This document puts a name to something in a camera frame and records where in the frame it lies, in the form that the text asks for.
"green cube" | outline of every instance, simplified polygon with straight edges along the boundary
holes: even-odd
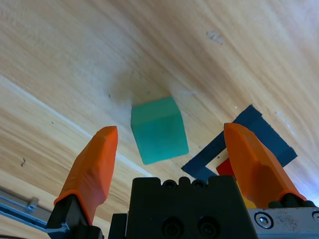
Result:
[[[183,119],[172,97],[133,107],[131,128],[144,164],[188,154]]]

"wooden table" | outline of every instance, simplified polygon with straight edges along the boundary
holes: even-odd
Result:
[[[285,170],[319,205],[318,11],[317,0],[1,0],[0,186],[52,210],[79,152],[116,125],[115,174],[95,218],[107,235],[133,178],[177,180],[253,104],[299,155]],[[190,153],[144,166],[132,105],[169,95]],[[0,224],[0,234],[48,238]]]

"black screw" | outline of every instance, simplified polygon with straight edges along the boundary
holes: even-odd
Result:
[[[162,233],[166,238],[177,239],[183,233],[183,224],[178,218],[169,217],[163,223]]]
[[[164,183],[163,183],[163,187],[164,188],[168,188],[168,189],[174,189],[177,187],[177,184],[174,180],[166,180]]]
[[[199,233],[208,239],[216,238],[219,234],[219,226],[217,222],[211,217],[203,217],[198,223]]]
[[[205,188],[206,187],[206,183],[203,180],[200,179],[196,179],[192,182],[192,185],[195,188]]]

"silver screw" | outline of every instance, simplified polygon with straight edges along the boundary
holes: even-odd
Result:
[[[257,213],[255,215],[255,221],[264,229],[269,229],[273,226],[273,221],[271,220],[270,216],[266,215],[265,213]]]
[[[319,223],[319,212],[315,212],[313,217],[314,217],[314,220]]]

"metal bracket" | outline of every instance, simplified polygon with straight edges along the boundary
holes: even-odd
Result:
[[[25,201],[0,190],[0,215],[46,232],[51,212],[39,207],[38,202],[37,198]]]
[[[319,208],[248,209],[260,239],[318,239]]]

